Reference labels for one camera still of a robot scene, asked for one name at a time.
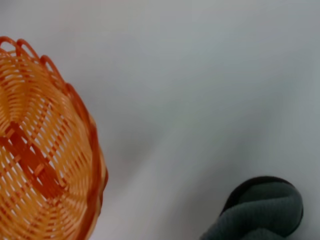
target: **white surface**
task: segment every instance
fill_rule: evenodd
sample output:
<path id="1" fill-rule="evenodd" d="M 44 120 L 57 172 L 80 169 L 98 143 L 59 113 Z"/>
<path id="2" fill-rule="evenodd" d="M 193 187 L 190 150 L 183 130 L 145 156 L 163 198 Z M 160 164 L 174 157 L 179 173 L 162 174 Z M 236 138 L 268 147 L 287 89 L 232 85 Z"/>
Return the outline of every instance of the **white surface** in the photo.
<path id="1" fill-rule="evenodd" d="M 275 175 L 320 237 L 320 2 L 0 1 L 95 117 L 110 172 L 93 240 L 195 240 L 233 188 Z"/>

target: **wicker basket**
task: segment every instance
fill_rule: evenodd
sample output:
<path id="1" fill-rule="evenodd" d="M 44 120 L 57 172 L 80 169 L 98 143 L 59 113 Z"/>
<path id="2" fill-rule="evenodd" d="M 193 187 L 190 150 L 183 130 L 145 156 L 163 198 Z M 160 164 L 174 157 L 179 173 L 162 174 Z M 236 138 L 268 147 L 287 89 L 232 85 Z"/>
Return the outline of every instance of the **wicker basket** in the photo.
<path id="1" fill-rule="evenodd" d="M 26 41 L 0 37 L 0 239 L 88 239 L 107 180 L 75 89 Z"/>

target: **basket weave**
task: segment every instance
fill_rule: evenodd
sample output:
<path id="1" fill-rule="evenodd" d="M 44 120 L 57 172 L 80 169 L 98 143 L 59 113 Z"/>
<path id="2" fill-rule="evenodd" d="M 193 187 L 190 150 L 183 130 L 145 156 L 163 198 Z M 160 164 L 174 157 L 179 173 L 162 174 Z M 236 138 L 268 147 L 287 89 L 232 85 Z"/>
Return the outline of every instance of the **basket weave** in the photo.
<path id="1" fill-rule="evenodd" d="M 26 41 L 0 37 L 0 239 L 88 239 L 107 180 L 75 89 Z"/>

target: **gray knitted object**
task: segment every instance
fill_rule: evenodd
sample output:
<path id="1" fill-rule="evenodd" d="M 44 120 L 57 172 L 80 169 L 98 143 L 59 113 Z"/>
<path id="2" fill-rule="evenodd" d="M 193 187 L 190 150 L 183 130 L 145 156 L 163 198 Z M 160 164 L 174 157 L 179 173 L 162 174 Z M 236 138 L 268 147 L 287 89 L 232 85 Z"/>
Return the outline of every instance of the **gray knitted object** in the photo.
<path id="1" fill-rule="evenodd" d="M 295 187 L 280 181 L 254 182 L 238 191 L 236 203 L 200 240 L 283 240 L 296 230 L 303 202 Z"/>

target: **orange wicker basket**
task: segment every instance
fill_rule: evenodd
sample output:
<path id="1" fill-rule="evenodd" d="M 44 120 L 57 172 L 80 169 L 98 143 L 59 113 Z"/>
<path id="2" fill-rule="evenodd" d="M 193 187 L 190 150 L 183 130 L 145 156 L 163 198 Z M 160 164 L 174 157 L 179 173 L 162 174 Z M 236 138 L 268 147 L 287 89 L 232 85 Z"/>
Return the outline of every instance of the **orange wicker basket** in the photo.
<path id="1" fill-rule="evenodd" d="M 0 37 L 0 238 L 88 239 L 107 181 L 75 89 L 26 41 Z"/>

